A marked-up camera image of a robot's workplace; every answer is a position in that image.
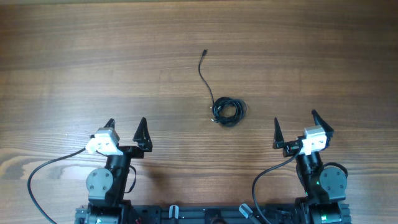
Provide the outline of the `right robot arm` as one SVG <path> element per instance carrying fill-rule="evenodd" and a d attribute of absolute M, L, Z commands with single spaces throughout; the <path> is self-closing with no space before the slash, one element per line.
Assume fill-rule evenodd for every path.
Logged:
<path fill-rule="evenodd" d="M 324 163 L 320 152 L 330 146 L 334 129 L 312 110 L 315 125 L 303 130 L 294 141 L 285 141 L 279 122 L 274 120 L 274 149 L 295 159 L 296 173 L 305 191 L 294 203 L 267 205 L 272 223 L 344 224 L 351 223 L 346 199 L 348 171 L 339 163 Z"/>

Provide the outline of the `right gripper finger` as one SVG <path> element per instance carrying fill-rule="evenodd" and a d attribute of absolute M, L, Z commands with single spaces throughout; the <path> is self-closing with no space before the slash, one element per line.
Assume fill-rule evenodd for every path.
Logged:
<path fill-rule="evenodd" d="M 327 137 L 332 137 L 334 135 L 334 129 L 326 122 L 324 121 L 321 116 L 317 113 L 316 110 L 312 110 L 312 115 L 313 119 L 316 125 L 320 125 L 324 131 Z"/>
<path fill-rule="evenodd" d="M 277 118 L 274 118 L 274 139 L 272 147 L 274 149 L 280 149 L 284 146 L 284 137 L 280 128 L 280 124 Z"/>

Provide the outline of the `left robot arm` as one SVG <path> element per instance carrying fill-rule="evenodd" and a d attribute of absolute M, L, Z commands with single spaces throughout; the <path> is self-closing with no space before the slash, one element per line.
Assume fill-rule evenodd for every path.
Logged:
<path fill-rule="evenodd" d="M 145 152 L 151 152 L 147 120 L 143 117 L 137 127 L 133 141 L 135 146 L 120 146 L 119 136 L 115 131 L 115 120 L 111 118 L 104 127 L 99 128 L 90 137 L 86 150 L 97 152 L 106 157 L 103 168 L 93 170 L 86 178 L 88 205 L 76 209 L 75 224 L 126 224 L 141 223 L 142 218 L 124 195 L 135 187 L 134 180 L 126 188 L 132 159 L 142 159 Z"/>

